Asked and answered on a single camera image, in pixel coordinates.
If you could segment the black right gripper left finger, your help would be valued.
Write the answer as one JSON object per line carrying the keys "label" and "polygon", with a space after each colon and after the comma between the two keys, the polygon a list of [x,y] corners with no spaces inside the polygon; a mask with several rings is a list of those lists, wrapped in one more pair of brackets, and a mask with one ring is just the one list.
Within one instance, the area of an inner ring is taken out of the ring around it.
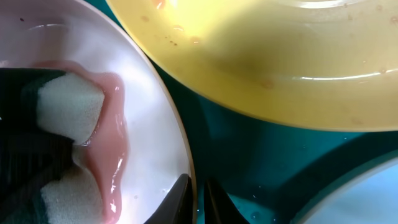
{"label": "black right gripper left finger", "polygon": [[188,174],[176,180],[157,210],[144,224],[192,224],[193,187]]}

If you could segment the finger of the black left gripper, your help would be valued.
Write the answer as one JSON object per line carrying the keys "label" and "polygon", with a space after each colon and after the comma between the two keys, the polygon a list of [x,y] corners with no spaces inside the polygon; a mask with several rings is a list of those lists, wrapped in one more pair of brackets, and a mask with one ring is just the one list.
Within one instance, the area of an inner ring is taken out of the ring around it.
{"label": "finger of the black left gripper", "polygon": [[48,133],[1,134],[1,211],[13,212],[72,166],[73,140]]}

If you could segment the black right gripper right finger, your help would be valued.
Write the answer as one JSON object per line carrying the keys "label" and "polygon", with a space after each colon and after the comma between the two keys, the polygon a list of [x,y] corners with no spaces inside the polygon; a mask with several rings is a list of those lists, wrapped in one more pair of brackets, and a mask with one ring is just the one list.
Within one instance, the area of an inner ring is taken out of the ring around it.
{"label": "black right gripper right finger", "polygon": [[205,224],[249,224],[214,178],[204,186]]}

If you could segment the green white sponge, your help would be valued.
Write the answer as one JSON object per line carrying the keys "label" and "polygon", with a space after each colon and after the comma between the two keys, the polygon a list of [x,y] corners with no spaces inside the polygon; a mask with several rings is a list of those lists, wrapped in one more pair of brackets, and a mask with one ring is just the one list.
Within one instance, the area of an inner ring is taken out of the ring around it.
{"label": "green white sponge", "polygon": [[[102,89],[72,72],[49,68],[2,68],[1,134],[55,134],[73,140],[74,147],[91,137],[103,101]],[[39,192],[13,212],[1,211],[1,222],[8,221],[23,208],[40,208],[36,203]]]}

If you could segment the white plate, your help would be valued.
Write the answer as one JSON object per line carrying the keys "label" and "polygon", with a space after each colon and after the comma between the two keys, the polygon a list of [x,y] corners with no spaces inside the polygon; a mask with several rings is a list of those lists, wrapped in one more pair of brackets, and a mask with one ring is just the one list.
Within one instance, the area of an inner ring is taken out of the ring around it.
{"label": "white plate", "polygon": [[104,93],[72,167],[39,192],[40,208],[2,223],[145,223],[192,158],[164,83],[130,37],[85,1],[1,0],[1,69],[77,74]]}

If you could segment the teal plastic tray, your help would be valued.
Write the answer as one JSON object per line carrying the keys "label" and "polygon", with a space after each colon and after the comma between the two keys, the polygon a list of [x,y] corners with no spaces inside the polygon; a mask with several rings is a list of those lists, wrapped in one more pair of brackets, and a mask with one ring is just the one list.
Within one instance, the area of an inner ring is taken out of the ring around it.
{"label": "teal plastic tray", "polygon": [[[93,4],[122,26],[108,1]],[[397,129],[329,131],[253,118],[205,98],[150,60],[181,115],[198,188],[216,177],[252,223],[289,223],[335,179],[397,151]]]}

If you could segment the light blue plate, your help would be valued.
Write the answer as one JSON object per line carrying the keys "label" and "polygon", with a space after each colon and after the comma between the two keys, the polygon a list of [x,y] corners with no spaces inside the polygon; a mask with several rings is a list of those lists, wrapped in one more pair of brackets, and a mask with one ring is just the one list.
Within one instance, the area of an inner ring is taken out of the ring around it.
{"label": "light blue plate", "polygon": [[380,158],[336,181],[292,223],[397,224],[397,158]]}

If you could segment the yellow-green plate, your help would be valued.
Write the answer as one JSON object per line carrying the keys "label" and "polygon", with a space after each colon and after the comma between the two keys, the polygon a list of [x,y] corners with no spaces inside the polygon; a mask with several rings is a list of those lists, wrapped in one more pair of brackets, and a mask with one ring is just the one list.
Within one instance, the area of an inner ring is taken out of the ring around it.
{"label": "yellow-green plate", "polygon": [[397,129],[397,1],[109,0],[171,77],[253,118]]}

